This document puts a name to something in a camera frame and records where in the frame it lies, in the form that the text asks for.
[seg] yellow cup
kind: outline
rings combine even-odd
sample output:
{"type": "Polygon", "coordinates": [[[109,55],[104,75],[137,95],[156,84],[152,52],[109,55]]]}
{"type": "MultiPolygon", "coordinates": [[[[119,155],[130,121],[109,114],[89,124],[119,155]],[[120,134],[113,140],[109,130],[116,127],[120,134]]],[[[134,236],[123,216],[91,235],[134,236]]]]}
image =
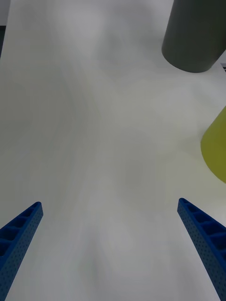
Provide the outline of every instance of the yellow cup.
{"type": "Polygon", "coordinates": [[[201,151],[211,172],[226,183],[226,107],[203,135],[201,151]]]}

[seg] gray cylinder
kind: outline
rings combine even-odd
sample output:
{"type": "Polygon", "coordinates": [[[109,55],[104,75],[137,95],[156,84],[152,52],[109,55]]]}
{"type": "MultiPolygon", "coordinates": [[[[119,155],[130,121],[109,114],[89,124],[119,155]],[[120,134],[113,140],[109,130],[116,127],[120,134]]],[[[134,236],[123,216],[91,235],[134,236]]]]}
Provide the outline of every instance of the gray cylinder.
{"type": "Polygon", "coordinates": [[[207,71],[226,49],[226,0],[174,0],[162,54],[188,72],[207,71]]]}

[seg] perforated blue plastic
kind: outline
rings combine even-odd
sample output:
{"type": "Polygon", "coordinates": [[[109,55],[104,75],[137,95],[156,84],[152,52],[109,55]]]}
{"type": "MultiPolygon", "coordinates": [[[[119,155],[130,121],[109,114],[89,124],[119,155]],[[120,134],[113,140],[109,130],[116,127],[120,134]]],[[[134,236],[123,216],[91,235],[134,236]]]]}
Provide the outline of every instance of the perforated blue plastic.
{"type": "Polygon", "coordinates": [[[184,198],[178,213],[218,296],[226,301],[226,228],[184,198]]]}
{"type": "Polygon", "coordinates": [[[0,301],[5,300],[42,217],[37,202],[0,229],[0,301]]]}

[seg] white table surface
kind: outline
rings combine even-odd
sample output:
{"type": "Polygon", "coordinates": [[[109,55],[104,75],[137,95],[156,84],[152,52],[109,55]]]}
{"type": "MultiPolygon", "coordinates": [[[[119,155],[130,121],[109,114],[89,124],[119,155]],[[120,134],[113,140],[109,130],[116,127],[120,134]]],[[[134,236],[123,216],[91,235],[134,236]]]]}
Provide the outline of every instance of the white table surface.
{"type": "Polygon", "coordinates": [[[212,301],[177,214],[226,225],[200,139],[226,103],[161,43],[172,0],[12,0],[0,60],[0,226],[44,217],[7,301],[212,301]]]}

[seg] dark gray cylinder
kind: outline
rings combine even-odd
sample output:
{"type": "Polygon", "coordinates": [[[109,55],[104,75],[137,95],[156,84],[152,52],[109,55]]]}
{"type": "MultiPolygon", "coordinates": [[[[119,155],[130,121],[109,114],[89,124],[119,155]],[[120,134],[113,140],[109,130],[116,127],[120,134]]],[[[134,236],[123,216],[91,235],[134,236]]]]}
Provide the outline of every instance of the dark gray cylinder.
{"type": "Polygon", "coordinates": [[[207,71],[226,49],[226,0],[174,0],[162,54],[188,72],[207,71]]]}

